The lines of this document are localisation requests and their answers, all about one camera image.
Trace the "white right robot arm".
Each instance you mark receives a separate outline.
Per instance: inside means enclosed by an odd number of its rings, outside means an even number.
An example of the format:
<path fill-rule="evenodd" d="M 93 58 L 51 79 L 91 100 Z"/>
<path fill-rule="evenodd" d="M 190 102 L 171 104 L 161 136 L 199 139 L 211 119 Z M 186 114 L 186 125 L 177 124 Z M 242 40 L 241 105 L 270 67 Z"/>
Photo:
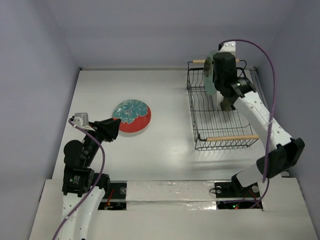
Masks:
<path fill-rule="evenodd" d="M 242 196 L 250 185 L 295 166 L 305 143 L 293 138 L 271 116 L 248 78 L 238 77 L 233 54 L 218 52 L 213 55 L 212 64 L 215 88 L 248 120 L 265 148 L 263 157 L 231 178 L 228 188 L 235 196 Z"/>

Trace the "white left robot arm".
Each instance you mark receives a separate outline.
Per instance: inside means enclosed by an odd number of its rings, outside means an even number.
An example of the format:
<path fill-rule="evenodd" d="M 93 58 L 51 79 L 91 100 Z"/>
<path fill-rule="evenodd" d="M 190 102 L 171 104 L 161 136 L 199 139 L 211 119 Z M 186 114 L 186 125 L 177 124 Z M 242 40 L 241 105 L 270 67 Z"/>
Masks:
<path fill-rule="evenodd" d="M 111 192 L 111 181 L 103 172 L 106 153 L 103 142 L 114 141 L 121 125 L 118 118 L 90 122 L 87 113 L 76 113 L 69 124 L 85 134 L 63 149 L 61 223 L 54 240 L 87 240 L 102 199 Z"/>

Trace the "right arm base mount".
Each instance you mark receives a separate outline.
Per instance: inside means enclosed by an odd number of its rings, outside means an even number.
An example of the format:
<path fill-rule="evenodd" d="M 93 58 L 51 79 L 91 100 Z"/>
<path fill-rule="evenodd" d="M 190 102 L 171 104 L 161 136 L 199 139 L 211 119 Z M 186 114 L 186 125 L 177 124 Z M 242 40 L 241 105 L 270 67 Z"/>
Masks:
<path fill-rule="evenodd" d="M 209 193 L 215 195 L 218 210 L 250 209 L 261 198 L 257 183 L 251 184 L 240 191 L 227 188 L 230 182 L 215 182 Z"/>

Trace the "grey reindeer plate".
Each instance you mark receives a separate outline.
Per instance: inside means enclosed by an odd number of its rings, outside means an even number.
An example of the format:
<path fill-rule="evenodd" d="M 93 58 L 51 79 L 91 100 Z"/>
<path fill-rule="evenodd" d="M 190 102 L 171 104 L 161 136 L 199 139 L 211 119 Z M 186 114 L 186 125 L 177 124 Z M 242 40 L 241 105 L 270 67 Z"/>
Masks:
<path fill-rule="evenodd" d="M 223 97 L 222 102 L 220 103 L 220 107 L 223 111 L 227 112 L 227 111 L 234 111 L 236 110 L 234 103 L 237 99 L 232 97 L 232 98 L 228 98 L 228 97 Z"/>

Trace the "light green flower plate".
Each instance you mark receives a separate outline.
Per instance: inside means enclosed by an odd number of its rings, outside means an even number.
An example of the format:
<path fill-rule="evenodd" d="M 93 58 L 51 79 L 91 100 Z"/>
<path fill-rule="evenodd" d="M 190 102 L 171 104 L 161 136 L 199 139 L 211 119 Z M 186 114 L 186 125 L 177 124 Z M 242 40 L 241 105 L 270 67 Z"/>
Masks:
<path fill-rule="evenodd" d="M 204 61 L 203 66 L 203 81 L 204 81 L 204 87 L 205 91 L 208 95 L 214 95 L 217 90 L 215 88 L 215 84 L 213 82 L 214 79 L 214 65 L 213 65 L 213 56 L 217 52 L 215 50 L 211 50 Z"/>

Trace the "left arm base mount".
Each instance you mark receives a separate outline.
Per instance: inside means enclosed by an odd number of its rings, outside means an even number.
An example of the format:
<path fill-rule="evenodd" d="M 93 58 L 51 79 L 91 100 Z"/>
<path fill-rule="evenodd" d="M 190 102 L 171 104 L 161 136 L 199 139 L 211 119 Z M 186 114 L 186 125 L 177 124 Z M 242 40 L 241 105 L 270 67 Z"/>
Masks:
<path fill-rule="evenodd" d="M 127 182 L 112 181 L 110 189 L 102 198 L 98 210 L 122 211 L 127 209 Z"/>

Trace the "red and teal floral plate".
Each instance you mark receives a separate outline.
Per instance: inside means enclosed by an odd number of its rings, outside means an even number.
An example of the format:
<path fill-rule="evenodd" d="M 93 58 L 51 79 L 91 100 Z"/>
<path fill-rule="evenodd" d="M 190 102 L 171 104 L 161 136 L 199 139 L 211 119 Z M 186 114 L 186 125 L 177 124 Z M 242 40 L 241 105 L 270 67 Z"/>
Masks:
<path fill-rule="evenodd" d="M 151 109 L 143 101 L 128 99 L 114 109 L 113 119 L 120 119 L 119 131 L 125 134 L 135 134 L 144 130 L 151 122 Z"/>

